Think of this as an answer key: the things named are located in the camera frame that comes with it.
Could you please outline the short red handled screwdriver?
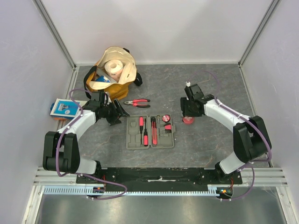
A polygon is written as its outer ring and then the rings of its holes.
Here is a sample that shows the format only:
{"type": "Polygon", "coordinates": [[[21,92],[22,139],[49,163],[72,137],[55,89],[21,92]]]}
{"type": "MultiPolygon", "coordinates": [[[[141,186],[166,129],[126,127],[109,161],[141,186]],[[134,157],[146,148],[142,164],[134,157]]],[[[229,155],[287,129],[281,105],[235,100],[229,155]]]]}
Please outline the short red handled screwdriver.
{"type": "Polygon", "coordinates": [[[144,120],[143,120],[143,117],[140,117],[139,118],[139,130],[140,130],[140,134],[142,134],[143,126],[144,126],[144,120]]]}

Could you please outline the red black utility knife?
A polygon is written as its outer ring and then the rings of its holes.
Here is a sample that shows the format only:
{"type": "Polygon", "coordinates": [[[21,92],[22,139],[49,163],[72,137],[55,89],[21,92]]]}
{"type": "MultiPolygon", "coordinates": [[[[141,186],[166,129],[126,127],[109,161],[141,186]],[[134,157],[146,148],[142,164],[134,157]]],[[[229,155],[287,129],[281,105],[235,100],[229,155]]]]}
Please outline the red black utility knife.
{"type": "Polygon", "coordinates": [[[152,130],[152,144],[157,144],[157,123],[156,118],[151,117],[151,130],[152,130]]]}

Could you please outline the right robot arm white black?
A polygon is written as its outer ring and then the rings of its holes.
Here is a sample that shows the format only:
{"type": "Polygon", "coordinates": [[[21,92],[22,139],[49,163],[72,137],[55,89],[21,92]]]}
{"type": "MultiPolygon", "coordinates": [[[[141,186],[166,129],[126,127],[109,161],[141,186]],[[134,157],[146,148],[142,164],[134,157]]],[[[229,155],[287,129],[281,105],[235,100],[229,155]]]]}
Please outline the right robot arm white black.
{"type": "Polygon", "coordinates": [[[204,95],[197,84],[185,86],[186,97],[180,99],[183,117],[207,116],[224,125],[233,134],[233,152],[215,165],[214,178],[226,183],[231,174],[267,154],[271,159],[271,141],[259,116],[243,115],[224,105],[212,94],[204,95]]]}

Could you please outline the red tape measure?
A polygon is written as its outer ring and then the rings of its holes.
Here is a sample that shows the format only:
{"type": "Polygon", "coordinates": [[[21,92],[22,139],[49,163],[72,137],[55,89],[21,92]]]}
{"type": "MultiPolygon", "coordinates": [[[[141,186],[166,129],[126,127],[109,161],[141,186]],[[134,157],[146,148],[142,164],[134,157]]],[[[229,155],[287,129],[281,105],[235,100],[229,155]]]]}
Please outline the red tape measure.
{"type": "Polygon", "coordinates": [[[182,118],[182,121],[185,123],[185,124],[188,124],[188,125],[190,125],[190,124],[192,124],[193,122],[194,122],[194,117],[183,117],[182,118]]]}

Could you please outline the clear voltage tester screwdriver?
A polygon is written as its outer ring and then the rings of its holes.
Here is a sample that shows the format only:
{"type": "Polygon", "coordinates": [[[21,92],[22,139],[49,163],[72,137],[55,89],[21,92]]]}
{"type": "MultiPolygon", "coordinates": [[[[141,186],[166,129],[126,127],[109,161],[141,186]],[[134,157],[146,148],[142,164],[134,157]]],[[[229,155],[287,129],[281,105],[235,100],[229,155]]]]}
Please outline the clear voltage tester screwdriver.
{"type": "Polygon", "coordinates": [[[160,132],[160,116],[157,115],[157,129],[160,132]]]}

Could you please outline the grey plastic tool case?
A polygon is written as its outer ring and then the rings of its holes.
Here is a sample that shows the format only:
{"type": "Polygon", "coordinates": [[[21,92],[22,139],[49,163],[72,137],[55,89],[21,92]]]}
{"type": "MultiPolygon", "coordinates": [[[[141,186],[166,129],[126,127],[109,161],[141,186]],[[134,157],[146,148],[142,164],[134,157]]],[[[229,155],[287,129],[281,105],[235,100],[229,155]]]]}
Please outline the grey plastic tool case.
{"type": "Polygon", "coordinates": [[[156,114],[156,115],[132,115],[127,118],[126,124],[126,148],[129,150],[137,150],[137,149],[166,149],[166,148],[173,148],[174,143],[174,133],[175,133],[175,126],[172,122],[172,117],[170,114],[170,121],[165,123],[162,121],[162,116],[165,114],[156,114]],[[157,115],[160,116],[160,132],[157,129],[157,144],[152,144],[152,130],[151,130],[151,117],[155,117],[157,120],[157,115]],[[148,146],[144,146],[143,144],[143,135],[144,135],[144,127],[142,134],[140,134],[139,130],[139,118],[143,117],[143,120],[147,120],[147,131],[148,131],[148,146]],[[171,124],[172,133],[166,134],[164,131],[164,125],[171,124]]]}

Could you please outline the hex key set red holder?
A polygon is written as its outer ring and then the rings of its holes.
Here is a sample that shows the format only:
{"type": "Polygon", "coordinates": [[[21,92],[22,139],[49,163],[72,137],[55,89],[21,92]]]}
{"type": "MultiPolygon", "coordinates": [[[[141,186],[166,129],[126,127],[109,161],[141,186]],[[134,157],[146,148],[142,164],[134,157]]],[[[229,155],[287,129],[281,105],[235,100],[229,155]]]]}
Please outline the hex key set red holder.
{"type": "Polygon", "coordinates": [[[164,131],[165,131],[166,134],[171,134],[172,133],[171,124],[165,124],[164,125],[164,131]]]}

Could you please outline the long red handled screwdriver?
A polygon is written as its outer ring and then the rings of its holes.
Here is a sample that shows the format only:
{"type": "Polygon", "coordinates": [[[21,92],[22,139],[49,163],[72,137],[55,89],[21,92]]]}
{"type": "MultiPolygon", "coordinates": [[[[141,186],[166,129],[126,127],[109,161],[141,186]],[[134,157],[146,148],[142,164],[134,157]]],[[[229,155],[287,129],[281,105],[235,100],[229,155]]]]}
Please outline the long red handled screwdriver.
{"type": "Polygon", "coordinates": [[[147,120],[144,119],[144,135],[143,135],[143,144],[144,146],[148,146],[149,140],[148,140],[148,131],[147,131],[147,120]]]}

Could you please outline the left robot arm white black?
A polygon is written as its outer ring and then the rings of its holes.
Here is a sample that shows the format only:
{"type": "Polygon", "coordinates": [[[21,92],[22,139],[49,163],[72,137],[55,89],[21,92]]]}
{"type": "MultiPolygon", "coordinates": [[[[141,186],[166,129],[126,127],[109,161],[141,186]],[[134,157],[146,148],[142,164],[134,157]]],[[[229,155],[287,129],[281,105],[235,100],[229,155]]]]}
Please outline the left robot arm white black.
{"type": "Polygon", "coordinates": [[[86,174],[92,183],[102,180],[100,162],[80,156],[78,141],[99,119],[106,119],[110,125],[120,124],[121,117],[129,117],[117,99],[111,100],[102,91],[91,94],[91,99],[80,112],[63,128],[46,133],[44,138],[43,168],[65,174],[86,174]]]}

